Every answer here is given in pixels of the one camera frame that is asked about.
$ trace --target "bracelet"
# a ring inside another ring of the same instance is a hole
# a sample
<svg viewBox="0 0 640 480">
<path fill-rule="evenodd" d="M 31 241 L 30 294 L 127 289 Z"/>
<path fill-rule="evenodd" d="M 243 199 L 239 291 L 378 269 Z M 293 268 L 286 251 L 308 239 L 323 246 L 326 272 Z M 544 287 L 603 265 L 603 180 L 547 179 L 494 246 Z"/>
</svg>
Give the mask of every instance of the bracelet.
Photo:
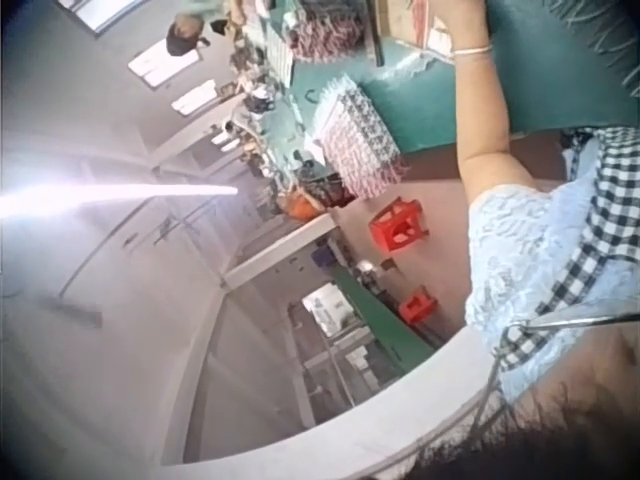
<svg viewBox="0 0 640 480">
<path fill-rule="evenodd" d="M 462 50 L 454 50 L 453 56 L 454 57 L 465 57 L 467 55 L 478 55 L 480 53 L 488 53 L 491 51 L 491 45 L 487 45 L 486 47 L 480 47 L 480 48 L 465 48 Z"/>
</svg>

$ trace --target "green table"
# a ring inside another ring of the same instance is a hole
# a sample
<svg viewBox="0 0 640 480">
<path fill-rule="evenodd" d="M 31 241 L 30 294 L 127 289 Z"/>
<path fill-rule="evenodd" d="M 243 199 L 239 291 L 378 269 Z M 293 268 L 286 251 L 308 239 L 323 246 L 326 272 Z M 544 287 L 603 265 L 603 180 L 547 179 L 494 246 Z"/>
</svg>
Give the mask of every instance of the green table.
<svg viewBox="0 0 640 480">
<path fill-rule="evenodd" d="M 358 316 L 367 323 L 371 333 L 389 353 L 396 367 L 404 374 L 435 353 L 433 347 L 360 285 L 345 267 L 332 267 L 329 274 Z"/>
</svg>

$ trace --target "stack of fabric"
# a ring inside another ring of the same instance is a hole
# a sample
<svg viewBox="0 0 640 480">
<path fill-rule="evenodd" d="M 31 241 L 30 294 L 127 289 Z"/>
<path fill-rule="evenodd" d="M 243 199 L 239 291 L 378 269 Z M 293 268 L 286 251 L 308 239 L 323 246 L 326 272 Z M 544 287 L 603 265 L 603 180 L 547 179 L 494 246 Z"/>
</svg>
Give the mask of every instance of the stack of fabric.
<svg viewBox="0 0 640 480">
<path fill-rule="evenodd" d="M 381 195 L 400 182 L 406 171 L 400 150 L 371 100 L 346 76 L 323 92 L 313 137 L 356 197 Z"/>
<path fill-rule="evenodd" d="M 362 40 L 358 11 L 340 0 L 298 0 L 295 25 L 286 32 L 296 60 L 332 62 L 344 58 Z"/>
</svg>

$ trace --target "checkered scarf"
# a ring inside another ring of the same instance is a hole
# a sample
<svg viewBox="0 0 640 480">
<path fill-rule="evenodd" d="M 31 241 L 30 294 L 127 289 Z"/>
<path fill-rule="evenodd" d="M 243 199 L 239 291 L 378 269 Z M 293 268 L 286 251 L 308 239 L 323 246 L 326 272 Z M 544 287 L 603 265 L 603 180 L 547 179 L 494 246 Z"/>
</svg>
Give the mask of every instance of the checkered scarf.
<svg viewBox="0 0 640 480">
<path fill-rule="evenodd" d="M 600 142 L 587 223 L 578 246 L 551 289 L 536 308 L 538 316 L 579 304 L 609 259 L 640 263 L 640 130 L 636 128 L 584 129 Z M 578 161 L 576 154 L 573 162 Z M 572 165 L 572 172 L 577 166 Z M 507 328 L 494 352 L 502 370 L 526 363 L 557 331 L 531 332 Z"/>
</svg>

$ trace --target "white lace top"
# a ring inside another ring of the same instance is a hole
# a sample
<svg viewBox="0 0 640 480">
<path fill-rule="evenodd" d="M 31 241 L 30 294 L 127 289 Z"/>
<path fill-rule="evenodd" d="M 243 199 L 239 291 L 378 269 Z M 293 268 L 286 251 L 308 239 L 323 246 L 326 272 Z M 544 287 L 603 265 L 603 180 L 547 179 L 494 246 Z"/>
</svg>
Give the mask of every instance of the white lace top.
<svg viewBox="0 0 640 480">
<path fill-rule="evenodd" d="M 535 318 L 578 244 L 594 190 L 595 170 L 551 193 L 519 185 L 485 192 L 469 211 L 472 291 L 466 322 L 490 349 L 503 329 Z M 640 268 L 610 260 L 585 301 L 640 296 Z M 525 365 L 501 374 L 508 401 L 538 380 L 583 333 L 565 330 Z"/>
</svg>

